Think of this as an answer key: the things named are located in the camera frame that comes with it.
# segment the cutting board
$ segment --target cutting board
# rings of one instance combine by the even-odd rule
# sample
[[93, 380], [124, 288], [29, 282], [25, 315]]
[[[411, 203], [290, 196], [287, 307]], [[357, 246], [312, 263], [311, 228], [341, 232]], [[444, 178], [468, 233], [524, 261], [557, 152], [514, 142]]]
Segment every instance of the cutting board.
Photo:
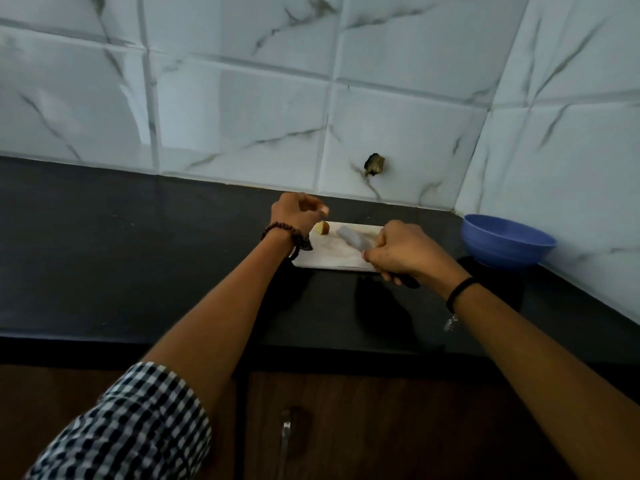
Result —
[[359, 250], [348, 245], [335, 232], [342, 226], [366, 234], [375, 243], [381, 226], [368, 226], [364, 224], [348, 224], [344, 222], [329, 222], [329, 234], [320, 235], [315, 231], [309, 234], [313, 251], [300, 251], [293, 264], [298, 267], [314, 267], [317, 269], [340, 269], [342, 271], [371, 271], [375, 273], [372, 265], [362, 259]]

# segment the person's right arm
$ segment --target person's right arm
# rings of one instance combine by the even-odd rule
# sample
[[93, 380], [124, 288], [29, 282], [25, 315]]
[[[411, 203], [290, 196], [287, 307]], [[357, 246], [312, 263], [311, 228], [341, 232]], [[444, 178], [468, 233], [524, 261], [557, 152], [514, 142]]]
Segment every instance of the person's right arm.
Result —
[[[420, 227], [400, 221], [363, 257], [387, 281], [387, 271], [408, 273], [443, 299], [469, 277]], [[469, 286], [454, 309], [576, 475], [640, 478], [640, 406], [484, 287]]]

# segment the checkered sleeve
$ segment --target checkered sleeve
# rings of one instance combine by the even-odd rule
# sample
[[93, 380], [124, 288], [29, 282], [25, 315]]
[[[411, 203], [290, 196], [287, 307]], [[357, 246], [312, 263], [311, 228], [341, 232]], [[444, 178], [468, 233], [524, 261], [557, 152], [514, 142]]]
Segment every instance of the checkered sleeve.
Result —
[[26, 478], [190, 479], [210, 443], [209, 420], [189, 386], [162, 365], [137, 363], [53, 440]]

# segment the bowl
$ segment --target bowl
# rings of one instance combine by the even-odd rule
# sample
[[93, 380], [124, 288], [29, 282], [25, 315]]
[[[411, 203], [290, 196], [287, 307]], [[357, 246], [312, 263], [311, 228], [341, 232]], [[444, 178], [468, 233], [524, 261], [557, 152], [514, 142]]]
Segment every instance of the bowl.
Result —
[[462, 240], [476, 261], [507, 270], [533, 266], [557, 245], [555, 238], [546, 232], [482, 214], [464, 218]]

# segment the white marble tile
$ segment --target white marble tile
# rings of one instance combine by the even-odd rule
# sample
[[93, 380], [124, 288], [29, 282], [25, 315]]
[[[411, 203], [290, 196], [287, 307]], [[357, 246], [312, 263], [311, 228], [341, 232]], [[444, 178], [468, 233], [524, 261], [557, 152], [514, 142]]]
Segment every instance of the white marble tile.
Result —
[[489, 103], [527, 0], [353, 0], [339, 76]]
[[[337, 85], [319, 191], [452, 209], [486, 111]], [[387, 160], [364, 177], [372, 153]]]
[[149, 44], [328, 75], [342, 0], [145, 0]]
[[141, 46], [136, 0], [0, 0], [0, 25]]
[[640, 105], [631, 103], [498, 110], [456, 209], [553, 234], [548, 265], [640, 322], [638, 128]]
[[529, 0], [518, 35], [504, 68], [493, 105], [530, 104], [562, 36], [574, 0]]
[[152, 56], [160, 169], [310, 191], [328, 83]]
[[0, 152], [150, 171], [143, 55], [0, 29]]
[[640, 0], [575, 0], [538, 100], [640, 98]]

